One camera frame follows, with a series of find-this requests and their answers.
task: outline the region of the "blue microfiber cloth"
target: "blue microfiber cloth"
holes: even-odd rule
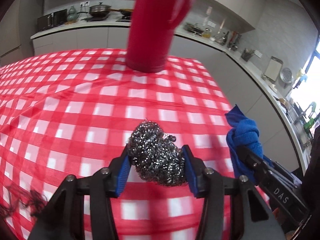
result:
[[[259,142],[259,130],[254,120],[247,118],[236,105],[225,114],[227,122],[233,128],[227,134],[227,143],[230,148],[231,161],[235,177],[246,175],[249,180],[257,185],[253,176],[253,170],[247,168],[236,154],[236,148],[240,145],[247,146],[252,152],[265,160],[271,167],[271,161],[263,155],[262,145]]]

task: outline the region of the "screw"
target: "screw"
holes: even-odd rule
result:
[[[207,168],[204,169],[204,172],[207,175],[211,175],[211,174],[214,173],[214,170],[213,170],[213,168],[207,167]]]
[[[107,168],[107,167],[106,167],[106,168],[102,168],[102,169],[101,169],[101,173],[102,173],[102,174],[109,174],[109,173],[110,173],[110,169]]]
[[[66,181],[73,181],[74,179],[76,178],[76,176],[75,175],[72,175],[72,174],[70,174],[70,175],[68,175],[67,177],[66,177]]]
[[[249,179],[248,179],[248,177],[246,175],[241,175],[239,177],[239,180],[241,180],[242,182],[247,182]]]

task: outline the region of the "red and white checkered tablecloth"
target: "red and white checkered tablecloth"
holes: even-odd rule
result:
[[[32,57],[0,69],[0,203],[7,186],[48,199],[68,174],[90,176],[119,156],[134,128],[157,121],[176,144],[224,176],[233,176],[224,114],[230,104],[193,59],[169,57],[165,70],[125,66],[120,49],[84,49]],[[141,180],[134,168],[112,209],[121,240],[194,240],[203,201],[185,187]],[[89,198],[85,235],[91,239]],[[33,220],[18,210],[7,223],[28,238]],[[225,239],[229,200],[225,201]]]

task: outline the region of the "metal colander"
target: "metal colander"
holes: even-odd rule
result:
[[[280,79],[286,84],[290,84],[293,82],[293,75],[290,68],[285,67],[281,70]]]

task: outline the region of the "cutting board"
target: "cutting board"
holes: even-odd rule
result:
[[[283,65],[283,61],[276,58],[276,57],[271,57],[269,65],[264,73],[264,75],[266,77],[268,77],[269,79],[276,81],[279,72],[282,68]]]

